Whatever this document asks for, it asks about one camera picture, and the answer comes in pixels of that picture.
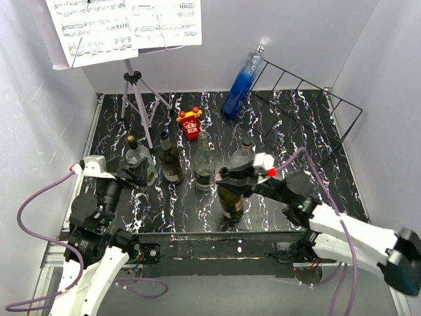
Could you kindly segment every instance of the blue bottle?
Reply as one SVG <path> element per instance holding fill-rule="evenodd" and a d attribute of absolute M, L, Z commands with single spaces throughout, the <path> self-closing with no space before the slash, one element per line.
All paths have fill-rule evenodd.
<path fill-rule="evenodd" d="M 249 93 L 251 85 L 255 81 L 263 52 L 264 48 L 259 46 L 256 51 L 251 51 L 247 55 L 243 68 L 238 73 L 228 97 L 221 107 L 222 114 L 227 117 L 234 117 L 238 114 L 245 97 Z"/>

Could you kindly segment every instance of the glass bottle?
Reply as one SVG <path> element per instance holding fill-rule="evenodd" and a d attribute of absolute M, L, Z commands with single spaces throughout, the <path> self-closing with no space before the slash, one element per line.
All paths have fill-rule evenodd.
<path fill-rule="evenodd" d="M 174 184 L 179 184 L 184 178 L 184 168 L 180 161 L 178 148 L 170 143 L 166 132 L 162 132 L 160 137 L 162 151 L 159 153 L 159 161 L 164 177 Z"/>
<path fill-rule="evenodd" d="M 151 186 L 158 177 L 157 170 L 153 164 L 151 153 L 145 146 L 138 144 L 136 137 L 133 135 L 127 136 L 126 142 L 130 147 L 126 153 L 126 160 L 129 164 L 135 165 L 144 157 L 147 158 L 147 185 Z"/>
<path fill-rule="evenodd" d="M 227 171 L 226 167 L 220 169 L 220 174 L 224 177 L 224 173 Z M 222 214 L 227 221 L 239 221 L 244 214 L 243 197 L 239 196 L 229 189 L 219 185 L 216 189 L 219 201 L 222 206 Z"/>
<path fill-rule="evenodd" d="M 196 188 L 201 191 L 209 191 L 215 179 L 215 161 L 209 149 L 208 132 L 202 130 L 198 139 L 199 149 L 193 160 Z"/>
<path fill-rule="evenodd" d="M 264 48 L 259 46 L 247 55 L 243 68 L 239 71 L 228 97 L 221 107 L 221 113 L 227 117 L 234 117 L 238 114 L 251 85 L 255 81 L 260 63 L 263 60 L 263 52 Z"/>
<path fill-rule="evenodd" d="M 230 167 L 237 168 L 252 161 L 255 158 L 251 151 L 251 139 L 246 137 L 243 139 L 242 147 L 231 156 Z"/>

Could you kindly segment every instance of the black marble tabletop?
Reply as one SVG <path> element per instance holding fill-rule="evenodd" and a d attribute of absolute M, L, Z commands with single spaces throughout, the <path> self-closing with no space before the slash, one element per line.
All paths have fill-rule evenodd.
<path fill-rule="evenodd" d="M 193 158 L 197 140 L 189 142 L 179 123 L 178 112 L 190 111 L 198 106 L 203 114 L 199 118 L 201 128 L 210 134 L 209 145 L 216 160 L 216 167 L 229 161 L 243 137 L 253 141 L 253 151 L 271 153 L 276 165 L 284 162 L 298 147 L 306 145 L 316 164 L 321 164 L 337 145 L 337 132 L 329 114 L 328 104 L 316 91 L 283 90 L 269 94 L 256 92 L 250 95 L 235 119 L 226 119 L 220 108 L 226 92 L 167 93 L 162 96 L 173 106 L 168 109 L 152 94 L 144 94 L 143 100 L 149 113 L 157 107 L 152 123 L 151 138 L 155 147 L 153 159 L 158 171 L 157 181 L 148 188 L 124 190 L 117 207 L 116 220 L 109 227 L 111 232 L 124 228 L 131 232 L 218 232 L 218 231 L 292 231 L 300 227 L 292 225 L 282 214 L 281 203 L 253 195 L 245 200 L 245 214 L 237 224 L 227 223 L 216 194 L 216 186 L 209 192 L 195 189 Z M 264 105 L 267 99 L 272 106 Z M 134 95 L 129 100 L 136 104 Z M 105 95 L 101 114 L 92 143 L 92 155 L 104 155 L 106 159 L 121 155 L 128 146 L 125 137 L 134 134 L 147 146 L 145 132 L 138 113 L 126 108 L 125 120 L 120 120 L 122 95 Z M 293 117 L 299 117 L 298 124 Z M 178 146 L 186 176 L 180 184 L 173 185 L 164 178 L 157 153 L 161 150 L 159 133 L 168 131 L 170 140 Z M 285 172 L 304 170 L 302 161 L 292 164 Z M 339 149 L 319 170 L 339 208 L 362 221 L 367 221 L 359 193 L 355 187 L 343 148 Z M 85 179 L 82 191 L 93 192 L 94 180 Z M 326 196 L 319 194 L 327 201 Z"/>

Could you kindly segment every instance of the paper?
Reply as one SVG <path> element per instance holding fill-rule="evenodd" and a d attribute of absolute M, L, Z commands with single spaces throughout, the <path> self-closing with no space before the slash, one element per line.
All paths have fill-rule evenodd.
<path fill-rule="evenodd" d="M 136 48 L 201 45 L 200 0 L 126 0 Z"/>
<path fill-rule="evenodd" d="M 137 57 L 124 0 L 46 2 L 69 67 Z"/>

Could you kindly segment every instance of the toy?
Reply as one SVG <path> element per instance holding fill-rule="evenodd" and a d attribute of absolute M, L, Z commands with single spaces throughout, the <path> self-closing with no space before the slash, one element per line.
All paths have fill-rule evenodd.
<path fill-rule="evenodd" d="M 197 118 L 200 117 L 202 111 L 198 107 L 194 107 L 190 112 L 180 111 L 177 122 L 180 122 L 183 126 L 183 130 L 186 133 L 188 140 L 194 140 L 199 136 L 200 124 Z"/>

